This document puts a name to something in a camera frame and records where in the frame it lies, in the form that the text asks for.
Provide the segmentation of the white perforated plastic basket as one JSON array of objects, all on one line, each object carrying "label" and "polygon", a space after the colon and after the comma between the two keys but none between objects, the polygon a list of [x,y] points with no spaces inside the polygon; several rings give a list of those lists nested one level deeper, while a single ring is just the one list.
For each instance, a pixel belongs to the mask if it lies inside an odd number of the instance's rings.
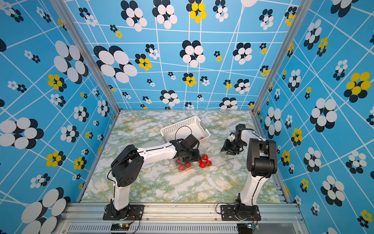
[{"label": "white perforated plastic basket", "polygon": [[160,130],[160,132],[165,142],[180,138],[185,139],[187,136],[192,134],[200,141],[200,144],[205,144],[208,143],[211,136],[209,130],[203,125],[198,116],[193,116],[178,123],[164,127]]}]

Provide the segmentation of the clear plastic clamshell container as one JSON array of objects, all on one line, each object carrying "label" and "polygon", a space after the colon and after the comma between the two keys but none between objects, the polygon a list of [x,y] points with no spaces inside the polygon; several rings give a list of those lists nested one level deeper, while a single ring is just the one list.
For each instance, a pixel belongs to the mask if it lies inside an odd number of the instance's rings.
[{"label": "clear plastic clamshell container", "polygon": [[176,165],[177,165],[177,168],[178,168],[178,171],[179,171],[179,165],[186,165],[187,163],[191,163],[190,161],[188,161],[188,162],[183,162],[182,160],[181,160],[181,164],[180,163],[177,163],[176,161],[175,161],[175,163],[176,163]]}]

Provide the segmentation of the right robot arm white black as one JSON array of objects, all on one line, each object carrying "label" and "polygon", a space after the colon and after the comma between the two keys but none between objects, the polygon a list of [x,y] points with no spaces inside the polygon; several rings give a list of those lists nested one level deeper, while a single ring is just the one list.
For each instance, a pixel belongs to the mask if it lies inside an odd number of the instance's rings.
[{"label": "right robot arm white black", "polygon": [[226,139],[221,151],[228,155],[238,155],[246,146],[248,178],[234,204],[220,206],[223,221],[260,221],[258,196],[264,183],[278,169],[276,142],[259,136],[254,129],[246,128],[244,124],[235,127],[235,132]]}]

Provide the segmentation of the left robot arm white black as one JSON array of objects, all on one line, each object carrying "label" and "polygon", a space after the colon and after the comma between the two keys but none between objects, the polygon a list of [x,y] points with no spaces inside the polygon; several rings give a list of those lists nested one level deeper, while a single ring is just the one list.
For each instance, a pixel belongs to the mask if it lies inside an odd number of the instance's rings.
[{"label": "left robot arm white black", "polygon": [[143,166],[161,160],[180,160],[182,164],[199,161],[200,141],[196,139],[177,139],[170,142],[146,148],[136,148],[128,145],[111,164],[110,175],[114,177],[114,197],[106,208],[110,218],[124,220],[137,215],[130,209],[130,188]]}]

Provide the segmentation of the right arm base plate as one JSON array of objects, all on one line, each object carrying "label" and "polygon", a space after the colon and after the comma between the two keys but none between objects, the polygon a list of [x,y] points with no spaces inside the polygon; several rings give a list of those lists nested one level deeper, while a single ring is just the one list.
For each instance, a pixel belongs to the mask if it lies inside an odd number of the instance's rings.
[{"label": "right arm base plate", "polygon": [[257,205],[221,205],[220,213],[222,221],[261,221],[261,214]]}]

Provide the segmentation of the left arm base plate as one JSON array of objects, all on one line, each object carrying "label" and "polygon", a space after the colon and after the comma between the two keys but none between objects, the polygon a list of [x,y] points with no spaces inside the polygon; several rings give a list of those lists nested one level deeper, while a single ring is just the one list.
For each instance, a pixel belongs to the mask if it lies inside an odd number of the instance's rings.
[{"label": "left arm base plate", "polygon": [[142,220],[144,205],[129,204],[121,210],[116,210],[113,204],[105,207],[103,220]]}]

